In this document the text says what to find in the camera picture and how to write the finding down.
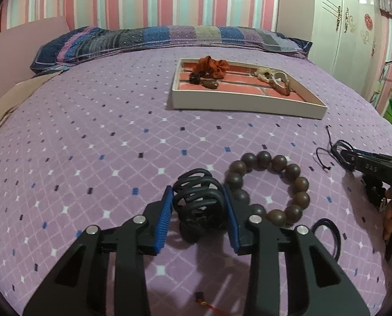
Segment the black plastic hair claw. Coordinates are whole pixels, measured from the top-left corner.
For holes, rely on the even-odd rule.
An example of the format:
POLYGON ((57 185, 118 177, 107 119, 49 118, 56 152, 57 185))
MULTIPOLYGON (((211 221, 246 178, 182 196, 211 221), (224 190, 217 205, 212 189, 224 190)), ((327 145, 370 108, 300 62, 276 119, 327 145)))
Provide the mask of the black plastic hair claw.
POLYGON ((190 170, 177 179, 172 204, 180 221, 179 230, 188 243, 227 228, 227 206, 222 186, 203 168, 190 170))

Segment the white decorated wardrobe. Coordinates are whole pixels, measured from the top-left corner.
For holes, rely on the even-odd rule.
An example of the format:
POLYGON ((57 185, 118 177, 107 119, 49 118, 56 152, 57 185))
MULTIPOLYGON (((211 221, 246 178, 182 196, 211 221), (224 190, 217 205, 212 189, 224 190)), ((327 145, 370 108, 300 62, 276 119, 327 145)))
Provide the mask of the white decorated wardrobe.
POLYGON ((309 60, 365 95, 372 60, 374 0, 314 0, 309 60))

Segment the orange fabric scrunchie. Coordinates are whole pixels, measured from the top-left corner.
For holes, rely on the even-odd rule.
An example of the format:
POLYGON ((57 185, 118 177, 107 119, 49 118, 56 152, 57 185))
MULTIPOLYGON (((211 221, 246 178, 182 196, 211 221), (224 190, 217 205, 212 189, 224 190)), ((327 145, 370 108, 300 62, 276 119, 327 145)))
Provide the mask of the orange fabric scrunchie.
POLYGON ((205 56, 198 60, 193 72, 203 78, 223 79, 229 70, 226 60, 215 60, 211 56, 205 56))

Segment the white jewelry tray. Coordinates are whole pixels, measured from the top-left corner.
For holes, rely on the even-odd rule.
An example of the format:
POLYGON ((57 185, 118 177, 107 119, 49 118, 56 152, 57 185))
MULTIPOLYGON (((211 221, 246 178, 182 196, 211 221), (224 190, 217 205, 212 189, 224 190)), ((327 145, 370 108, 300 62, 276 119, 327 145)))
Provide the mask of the white jewelry tray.
POLYGON ((327 106, 289 73, 272 67, 229 62, 215 90, 189 82, 198 60, 179 60, 170 92, 174 109, 241 111, 323 119, 327 106))

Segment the beige folded blanket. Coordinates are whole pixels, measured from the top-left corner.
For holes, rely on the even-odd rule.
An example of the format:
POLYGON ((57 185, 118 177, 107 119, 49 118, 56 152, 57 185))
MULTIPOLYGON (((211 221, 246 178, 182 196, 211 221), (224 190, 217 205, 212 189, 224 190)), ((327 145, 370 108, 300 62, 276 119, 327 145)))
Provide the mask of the beige folded blanket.
POLYGON ((23 104, 36 90, 52 78, 60 75, 61 71, 34 77, 13 86, 0 98, 0 128, 10 115, 23 104))

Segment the patchwork blue purple pillow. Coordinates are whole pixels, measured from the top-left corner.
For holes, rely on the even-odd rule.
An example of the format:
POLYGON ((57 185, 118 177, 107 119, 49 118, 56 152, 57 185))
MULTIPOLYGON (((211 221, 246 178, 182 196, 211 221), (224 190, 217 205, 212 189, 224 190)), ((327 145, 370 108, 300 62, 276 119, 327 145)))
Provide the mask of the patchwork blue purple pillow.
POLYGON ((41 46, 30 65, 40 74, 104 56, 174 46, 239 46, 308 57, 313 43, 264 29, 236 26, 150 26, 109 30, 84 26, 41 46))

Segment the small dark hair clip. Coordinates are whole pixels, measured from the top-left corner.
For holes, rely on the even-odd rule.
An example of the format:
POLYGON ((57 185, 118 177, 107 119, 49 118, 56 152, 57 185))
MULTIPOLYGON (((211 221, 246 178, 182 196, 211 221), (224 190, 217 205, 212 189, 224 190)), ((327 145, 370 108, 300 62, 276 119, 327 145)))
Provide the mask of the small dark hair clip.
POLYGON ((189 75, 189 82, 193 85, 201 85, 205 88, 215 90, 219 86, 219 82, 212 78, 205 78, 199 73, 191 72, 189 75))

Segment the purple diamond pattern bedspread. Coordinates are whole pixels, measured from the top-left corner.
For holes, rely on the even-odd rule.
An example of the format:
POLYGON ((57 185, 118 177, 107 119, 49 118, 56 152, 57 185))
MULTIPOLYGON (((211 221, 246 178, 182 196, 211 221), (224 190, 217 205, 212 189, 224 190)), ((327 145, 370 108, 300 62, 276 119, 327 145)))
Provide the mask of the purple diamond pattern bedspread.
POLYGON ((222 180, 244 153, 296 163, 310 183, 301 222, 333 220, 339 264, 371 314, 392 281, 382 216, 361 178, 314 151, 328 140, 392 156, 392 125, 354 90, 303 59, 242 48, 160 48, 72 67, 41 86, 0 129, 0 291, 22 312, 34 290, 91 224, 111 228, 143 212, 193 168, 222 180), (327 105, 323 119, 174 111, 177 63, 203 56, 286 71, 327 105))

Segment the pink headboard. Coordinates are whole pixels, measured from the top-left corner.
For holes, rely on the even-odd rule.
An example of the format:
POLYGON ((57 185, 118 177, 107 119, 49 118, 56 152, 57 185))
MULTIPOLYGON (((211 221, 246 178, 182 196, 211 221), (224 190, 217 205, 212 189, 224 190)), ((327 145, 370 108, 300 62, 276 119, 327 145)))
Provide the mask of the pink headboard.
POLYGON ((29 68, 39 48, 70 31, 63 16, 33 21, 0 33, 0 98, 33 76, 29 68))

